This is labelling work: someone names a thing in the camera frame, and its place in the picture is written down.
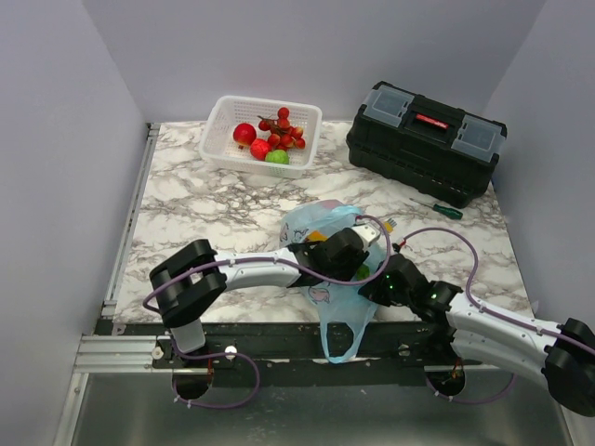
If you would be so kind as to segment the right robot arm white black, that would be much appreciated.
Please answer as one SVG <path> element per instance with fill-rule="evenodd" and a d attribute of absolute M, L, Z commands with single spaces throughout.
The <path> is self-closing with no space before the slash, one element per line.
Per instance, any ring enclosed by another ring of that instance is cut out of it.
<path fill-rule="evenodd" d="M 594 414 L 594 332 L 574 318 L 564 323 L 527 318 L 443 281 L 428 280 L 402 255 L 359 291 L 385 306 L 409 308 L 446 332 L 428 341 L 430 357 L 479 361 L 534 380 L 562 407 Z"/>

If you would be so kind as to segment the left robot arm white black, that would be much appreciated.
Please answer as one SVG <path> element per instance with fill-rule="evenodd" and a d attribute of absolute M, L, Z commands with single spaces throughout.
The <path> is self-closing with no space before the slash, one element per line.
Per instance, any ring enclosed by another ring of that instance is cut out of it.
<path fill-rule="evenodd" d="M 154 311 L 175 341 L 174 355 L 185 366 L 199 365 L 206 354 L 201 318 L 225 292 L 276 286 L 297 288 L 317 308 L 323 350 L 329 323 L 347 325 L 352 344 L 333 363 L 355 355 L 376 305 L 360 296 L 381 260 L 380 234 L 368 224 L 337 230 L 322 241 L 304 239 L 268 253 L 217 252 L 206 239 L 188 244 L 150 273 Z"/>

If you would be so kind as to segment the light blue plastic bag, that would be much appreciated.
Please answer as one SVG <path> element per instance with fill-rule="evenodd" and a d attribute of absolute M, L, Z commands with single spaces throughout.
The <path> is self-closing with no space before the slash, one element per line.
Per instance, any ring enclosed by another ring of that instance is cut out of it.
<path fill-rule="evenodd" d="M 317 276 L 301 273 L 295 286 L 317 308 L 321 344 L 326 359 L 334 364 L 350 360 L 358 352 L 367 324 L 377 311 L 377 304 L 358 294 L 362 287 L 355 277 L 350 282 L 340 282 L 325 274 L 330 260 L 336 256 L 368 253 L 364 262 L 370 268 L 368 280 L 387 258 L 387 249 L 379 246 L 386 237 L 382 230 L 362 217 L 363 212 L 337 200 L 323 200 L 302 204 L 285 215 L 281 222 L 279 242 L 296 256 L 297 263 L 316 272 Z M 351 229 L 368 224 L 379 230 L 380 237 L 367 251 L 360 237 Z M 306 237 L 318 230 L 327 240 L 310 243 Z M 351 332 L 350 345 L 333 353 L 329 347 L 329 325 L 343 324 Z"/>

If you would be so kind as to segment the red fake peach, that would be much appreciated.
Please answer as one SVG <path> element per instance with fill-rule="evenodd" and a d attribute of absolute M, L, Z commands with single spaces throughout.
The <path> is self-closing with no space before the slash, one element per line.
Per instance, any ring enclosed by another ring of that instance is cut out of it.
<path fill-rule="evenodd" d="M 267 155 L 272 151 L 272 146 L 267 140 L 256 138 L 250 145 L 249 150 L 255 159 L 265 161 Z"/>

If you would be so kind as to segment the red fake apple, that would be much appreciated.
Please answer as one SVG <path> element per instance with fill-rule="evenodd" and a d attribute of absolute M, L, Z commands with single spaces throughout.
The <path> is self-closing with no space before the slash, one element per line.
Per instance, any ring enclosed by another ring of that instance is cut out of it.
<path fill-rule="evenodd" d="M 248 148 L 257 138 L 257 131 L 249 123 L 238 124 L 232 133 L 233 141 L 241 148 Z"/>

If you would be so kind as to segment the red fake cherry bunch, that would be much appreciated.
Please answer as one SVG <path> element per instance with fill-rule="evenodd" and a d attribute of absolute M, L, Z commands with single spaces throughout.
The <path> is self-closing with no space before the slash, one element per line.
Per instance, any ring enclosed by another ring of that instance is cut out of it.
<path fill-rule="evenodd" d="M 281 107 L 275 115 L 258 116 L 258 128 L 262 132 L 269 132 L 269 144 L 274 149 L 287 151 L 289 149 L 304 150 L 306 148 L 305 131 L 302 126 L 294 126 L 290 122 L 291 111 Z"/>

